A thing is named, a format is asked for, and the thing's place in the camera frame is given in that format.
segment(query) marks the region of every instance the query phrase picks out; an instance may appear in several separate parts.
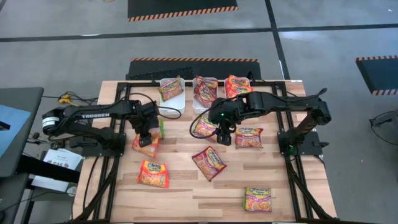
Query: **white sticker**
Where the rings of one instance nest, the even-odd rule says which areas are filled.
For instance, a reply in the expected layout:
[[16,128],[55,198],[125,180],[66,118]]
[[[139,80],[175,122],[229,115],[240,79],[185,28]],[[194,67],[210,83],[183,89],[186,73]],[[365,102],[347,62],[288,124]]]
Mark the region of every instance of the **white sticker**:
[[47,121],[46,123],[43,123],[43,128],[48,125],[55,125],[55,121]]
[[57,117],[44,118],[43,124],[46,123],[47,121],[59,121],[59,120],[60,120],[60,118],[57,118]]

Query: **wooden table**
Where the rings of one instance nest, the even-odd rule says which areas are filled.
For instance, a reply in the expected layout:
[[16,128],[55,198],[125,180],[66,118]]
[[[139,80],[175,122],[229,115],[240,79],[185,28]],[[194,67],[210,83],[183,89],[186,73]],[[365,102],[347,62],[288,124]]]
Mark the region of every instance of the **wooden table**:
[[[99,104],[114,102],[117,84],[117,81],[103,82],[99,93]],[[305,95],[301,81],[286,81],[286,85],[288,91],[296,95]],[[225,97],[223,87],[219,88],[220,97]],[[270,87],[255,87],[255,90],[271,92]],[[157,87],[133,87],[132,92],[147,94],[157,101],[160,99]],[[186,87],[185,93],[187,99],[185,112],[178,120],[165,120],[165,139],[161,142],[155,159],[131,149],[135,133],[131,125],[126,123],[127,143],[119,163],[111,222],[287,222],[295,220],[285,162],[279,153],[276,138],[279,130],[276,114],[271,113],[260,118],[248,119],[241,125],[264,128],[263,149],[235,149],[234,144],[227,147],[190,136],[187,130],[196,117],[192,108],[192,87]],[[132,95],[130,99],[148,102],[148,99],[143,96]],[[306,114],[292,113],[292,115],[296,126]],[[284,114],[282,117],[285,128],[289,127]],[[109,126],[109,122],[110,119],[96,119],[93,126],[102,128]],[[192,161],[194,154],[209,145],[218,151],[221,159],[228,165],[211,182],[206,180]],[[167,164],[170,176],[169,189],[137,184],[136,179],[144,159]],[[87,204],[97,191],[102,160],[99,158],[95,166],[88,187]],[[302,160],[309,191],[327,213],[336,216],[323,164],[314,156],[302,156]],[[84,191],[93,162],[94,158],[86,158],[83,163],[73,205],[75,216],[82,211]],[[245,187],[270,187],[272,213],[244,211],[242,204]],[[297,192],[301,214],[305,217],[302,194],[299,189]],[[104,217],[107,196],[106,192],[101,203],[100,218]]]

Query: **concrete floor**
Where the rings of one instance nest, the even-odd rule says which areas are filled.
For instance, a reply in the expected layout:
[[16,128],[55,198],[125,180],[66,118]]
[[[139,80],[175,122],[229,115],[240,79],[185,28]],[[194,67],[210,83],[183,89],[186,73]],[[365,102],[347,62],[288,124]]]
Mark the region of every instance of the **concrete floor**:
[[[278,27],[386,24],[398,21],[398,1],[272,0]],[[112,34],[167,30],[270,27],[263,0],[238,0],[239,11],[127,22],[127,1],[7,0],[0,12],[0,37]],[[398,148],[379,140],[368,119],[395,110],[396,96],[372,96],[354,58],[394,55],[398,29],[280,32],[291,79],[308,94],[323,87],[333,121],[318,132],[325,148],[328,180],[339,218],[397,223]],[[0,87],[42,86],[45,95],[67,90],[98,95],[103,80],[123,80],[132,57],[258,58],[262,77],[282,79],[272,33],[139,37],[0,43]],[[43,99],[41,114],[58,106]],[[385,127],[383,136],[396,130]],[[33,156],[43,147],[27,146]],[[31,223],[63,222],[69,202],[40,202]]]

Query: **plastic container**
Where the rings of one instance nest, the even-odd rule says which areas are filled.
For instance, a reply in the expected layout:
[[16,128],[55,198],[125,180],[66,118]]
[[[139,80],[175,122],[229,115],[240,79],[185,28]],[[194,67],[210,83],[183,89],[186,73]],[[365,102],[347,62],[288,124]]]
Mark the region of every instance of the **plastic container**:
[[[165,82],[167,82],[169,80],[173,80],[173,79],[175,79],[175,78],[163,78],[160,80],[160,85],[163,85]],[[175,109],[179,110],[179,112],[181,112],[181,114],[184,114],[184,112],[185,112],[185,80],[183,78],[181,78],[181,86],[182,86],[182,89],[184,90],[184,92],[182,92],[181,94],[179,94],[169,100],[166,100],[166,102],[164,102],[162,99],[162,96],[160,96],[160,106],[175,108]],[[161,113],[161,115],[168,116],[171,118],[175,118],[180,115],[177,111],[170,110],[170,109],[159,108],[159,112]]]
[[[250,86],[250,80],[248,79],[248,78],[246,78],[246,77],[238,77],[238,78],[243,78],[243,79],[245,79],[245,80],[247,80],[248,82],[249,82],[249,86]],[[225,85],[226,85],[226,81],[228,80],[228,78],[226,78],[225,80],[224,80],[224,93],[225,93],[225,98],[227,98],[226,97],[226,88],[225,88]]]
[[[216,78],[213,78],[213,77],[209,77],[209,79],[218,81]],[[192,101],[193,101],[192,107],[196,114],[201,114],[202,112],[207,110],[207,108],[205,108],[201,103],[199,103],[199,101],[197,101],[197,99],[195,99],[195,94],[193,93],[193,90],[195,89],[196,85],[197,85],[197,79],[194,78],[192,80]]]

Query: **blue object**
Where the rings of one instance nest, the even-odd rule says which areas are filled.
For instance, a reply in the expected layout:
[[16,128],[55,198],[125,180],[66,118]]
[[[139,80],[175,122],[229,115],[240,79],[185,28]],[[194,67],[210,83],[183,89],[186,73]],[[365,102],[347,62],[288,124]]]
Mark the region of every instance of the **blue object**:
[[29,116],[30,112],[28,111],[0,105],[0,121],[10,126],[9,130],[0,131],[0,157],[17,136]]

